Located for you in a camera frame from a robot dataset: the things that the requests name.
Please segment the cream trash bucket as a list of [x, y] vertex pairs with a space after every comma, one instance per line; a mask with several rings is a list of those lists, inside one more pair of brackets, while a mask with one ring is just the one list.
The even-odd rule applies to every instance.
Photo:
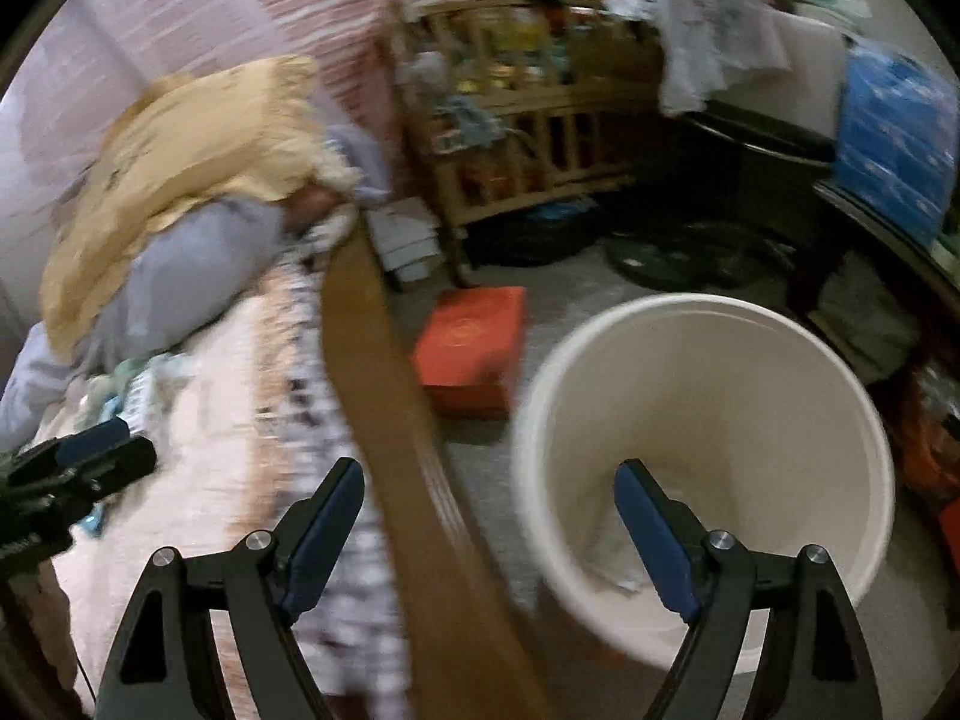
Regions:
[[895, 491], [877, 410], [843, 359], [761, 305], [662, 294], [608, 309], [551, 351], [514, 417], [514, 507], [548, 588], [605, 645], [667, 670], [682, 618], [586, 561], [630, 458], [750, 550], [823, 546], [851, 600], [884, 562]]

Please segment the wooden bed frame rail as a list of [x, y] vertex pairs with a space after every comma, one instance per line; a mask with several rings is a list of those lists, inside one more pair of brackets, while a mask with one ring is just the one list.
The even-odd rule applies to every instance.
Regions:
[[370, 472], [391, 548], [416, 717], [553, 717], [526, 626], [448, 477], [366, 227], [355, 227], [332, 254], [320, 309], [327, 376]]

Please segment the white crumpled clothing pile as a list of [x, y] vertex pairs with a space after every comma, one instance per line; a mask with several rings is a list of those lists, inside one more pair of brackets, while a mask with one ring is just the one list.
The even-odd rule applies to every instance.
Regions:
[[763, 0], [607, 0], [607, 8], [658, 32], [659, 109], [669, 117], [698, 112], [731, 86], [791, 68]]

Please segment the grey blue blanket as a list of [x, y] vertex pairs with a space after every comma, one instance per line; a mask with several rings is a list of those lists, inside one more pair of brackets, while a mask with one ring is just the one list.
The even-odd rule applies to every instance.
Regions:
[[178, 346], [223, 314], [334, 208], [350, 200], [377, 205], [391, 196], [391, 170], [371, 135], [354, 125], [334, 125], [329, 143], [358, 171], [352, 190], [308, 184], [278, 203], [223, 195], [146, 244], [71, 356], [57, 358], [44, 325], [35, 323], [3, 390], [2, 449], [14, 452], [34, 437], [44, 411], [65, 395], [71, 379]]

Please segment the blue plastic drawer cabinet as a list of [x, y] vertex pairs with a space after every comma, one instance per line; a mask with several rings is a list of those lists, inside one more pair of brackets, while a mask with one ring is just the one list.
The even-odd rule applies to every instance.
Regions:
[[833, 182], [929, 249], [957, 167], [958, 86], [884, 44], [852, 43]]

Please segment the green white milk carton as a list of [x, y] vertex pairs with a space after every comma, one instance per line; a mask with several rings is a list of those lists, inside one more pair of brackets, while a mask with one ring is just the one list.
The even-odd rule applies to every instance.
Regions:
[[194, 361], [182, 353], [153, 356], [128, 379], [117, 416], [132, 434], [149, 433], [169, 415], [172, 402], [194, 377]]

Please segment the pink quilted bedspread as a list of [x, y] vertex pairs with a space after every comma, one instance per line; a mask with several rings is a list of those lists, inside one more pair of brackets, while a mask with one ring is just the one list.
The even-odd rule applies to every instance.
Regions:
[[[324, 275], [314, 257], [275, 266], [180, 353], [149, 363], [161, 379], [146, 426], [158, 468], [110, 501], [101, 533], [76, 530], [53, 561], [93, 678], [153, 551], [226, 550], [275, 525], [337, 458], [359, 454], [320, 349]], [[409, 645], [374, 500], [293, 632], [325, 694], [356, 697], [371, 718], [409, 717]]]

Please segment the yellow frilled pillow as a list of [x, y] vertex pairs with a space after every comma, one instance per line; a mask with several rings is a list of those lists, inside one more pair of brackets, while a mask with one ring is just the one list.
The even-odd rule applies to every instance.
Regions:
[[347, 197], [361, 172], [325, 138], [306, 55], [174, 73], [114, 122], [39, 289], [50, 349], [70, 358], [158, 232], [220, 195], [277, 203], [313, 182]]

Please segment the red gift box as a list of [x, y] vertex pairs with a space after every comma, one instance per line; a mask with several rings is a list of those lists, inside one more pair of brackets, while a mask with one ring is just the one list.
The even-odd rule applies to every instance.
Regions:
[[511, 415], [526, 339], [527, 291], [475, 286], [439, 294], [412, 362], [443, 418]]

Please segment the wooden baby crib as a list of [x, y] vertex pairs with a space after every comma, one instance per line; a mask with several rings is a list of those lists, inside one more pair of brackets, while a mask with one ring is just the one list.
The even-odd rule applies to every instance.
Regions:
[[631, 127], [658, 110], [659, 34], [604, 0], [391, 2], [381, 46], [457, 286], [472, 226], [622, 187]]

